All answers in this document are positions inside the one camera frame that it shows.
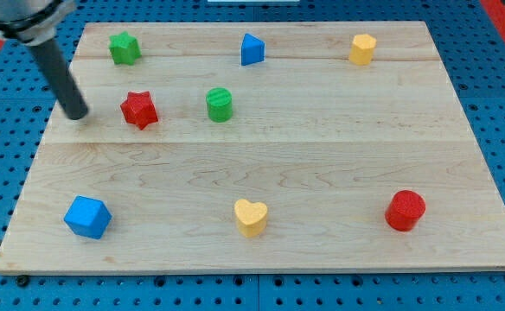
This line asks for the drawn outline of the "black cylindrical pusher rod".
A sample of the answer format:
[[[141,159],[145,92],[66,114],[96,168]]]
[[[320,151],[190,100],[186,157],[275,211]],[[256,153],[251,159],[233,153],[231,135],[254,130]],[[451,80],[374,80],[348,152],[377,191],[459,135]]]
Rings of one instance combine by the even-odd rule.
[[[88,113],[88,106],[76,85],[69,66],[55,39],[30,46],[29,51],[41,69],[65,116],[79,120]]]

